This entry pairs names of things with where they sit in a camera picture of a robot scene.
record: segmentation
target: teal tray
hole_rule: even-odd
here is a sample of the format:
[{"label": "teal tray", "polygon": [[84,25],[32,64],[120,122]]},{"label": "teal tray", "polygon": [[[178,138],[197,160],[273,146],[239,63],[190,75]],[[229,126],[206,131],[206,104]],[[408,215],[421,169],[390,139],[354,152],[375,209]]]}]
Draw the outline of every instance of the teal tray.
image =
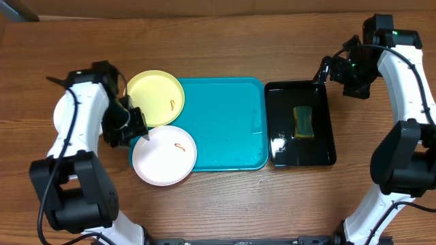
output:
[{"label": "teal tray", "polygon": [[[256,170],[268,160],[264,86],[256,78],[179,78],[185,106],[171,125],[197,146],[193,172]],[[131,154],[139,138],[131,141]]]}]

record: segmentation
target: white bowl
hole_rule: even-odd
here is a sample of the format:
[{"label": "white bowl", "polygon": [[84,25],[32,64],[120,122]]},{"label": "white bowl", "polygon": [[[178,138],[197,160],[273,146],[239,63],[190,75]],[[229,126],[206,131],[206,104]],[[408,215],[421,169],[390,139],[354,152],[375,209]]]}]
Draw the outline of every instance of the white bowl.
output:
[{"label": "white bowl", "polygon": [[137,175],[149,184],[168,186],[183,180],[197,159],[196,143],[185,130],[161,126],[149,131],[150,141],[141,137],[132,162]]}]

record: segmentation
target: sponge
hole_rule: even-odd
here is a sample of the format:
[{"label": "sponge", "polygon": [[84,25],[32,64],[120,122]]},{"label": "sponge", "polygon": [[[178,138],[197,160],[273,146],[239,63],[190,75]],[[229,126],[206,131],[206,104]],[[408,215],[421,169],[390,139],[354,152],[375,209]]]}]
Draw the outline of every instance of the sponge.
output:
[{"label": "sponge", "polygon": [[297,138],[313,138],[312,107],[303,105],[294,108],[295,134]]}]

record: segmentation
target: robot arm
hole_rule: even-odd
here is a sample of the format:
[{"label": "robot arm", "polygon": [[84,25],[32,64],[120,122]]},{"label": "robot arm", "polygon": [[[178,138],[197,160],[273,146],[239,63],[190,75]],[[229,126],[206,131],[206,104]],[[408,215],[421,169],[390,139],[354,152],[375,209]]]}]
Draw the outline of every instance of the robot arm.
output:
[{"label": "robot arm", "polygon": [[[435,128],[423,110],[417,77],[398,55],[374,47],[390,48],[415,65],[430,117],[434,118],[436,107],[422,68],[422,44],[418,33],[395,30],[392,16],[378,14],[365,21],[363,31],[363,43],[369,44],[367,47],[355,48],[360,41],[354,36],[344,44],[344,49],[354,48],[347,59],[324,58],[315,77],[317,82],[322,81],[326,72],[321,71],[331,67],[330,79],[344,84],[344,95],[367,99],[372,81],[381,75],[388,87],[394,115],[394,128],[371,159],[374,183],[358,209],[339,227],[341,241],[337,244],[340,245],[384,244],[379,243],[380,235],[404,207],[397,206],[384,217],[392,205],[399,201],[412,202],[436,185]],[[428,148],[425,153],[415,152],[419,142]]]},{"label": "robot arm", "polygon": [[[63,148],[75,110],[74,96],[66,91],[65,106],[59,134],[46,159],[34,161],[29,175],[42,200],[49,178],[44,213],[54,230],[70,233],[101,233],[115,244],[146,242],[146,231],[132,223],[120,210],[115,186],[97,158],[99,128],[112,147],[128,146],[130,139],[145,136],[148,129],[139,108],[133,108],[129,97],[117,99],[118,71],[107,61],[92,64],[92,69],[71,71],[63,84],[78,101],[77,116],[69,146],[60,167],[52,173],[55,160]],[[63,189],[62,184],[77,179],[80,188]]]},{"label": "robot arm", "polygon": [[[422,50],[415,46],[407,45],[397,45],[392,47],[392,49],[408,58],[415,65],[424,86],[431,116],[436,118],[435,101],[431,96],[429,84],[422,68]],[[377,66],[388,87],[394,123],[399,120],[407,121],[410,118],[414,118],[418,123],[429,124],[425,114],[422,112],[422,99],[418,83],[409,66],[398,56],[388,51],[383,51]]]}]

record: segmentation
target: green sponge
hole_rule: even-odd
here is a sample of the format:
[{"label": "green sponge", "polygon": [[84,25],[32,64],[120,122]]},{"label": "green sponge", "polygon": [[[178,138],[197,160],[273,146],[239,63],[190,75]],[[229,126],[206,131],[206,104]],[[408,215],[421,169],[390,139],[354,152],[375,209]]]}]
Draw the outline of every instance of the green sponge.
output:
[{"label": "green sponge", "polygon": [[294,108],[295,134],[297,138],[312,138],[312,107],[303,105]]}]

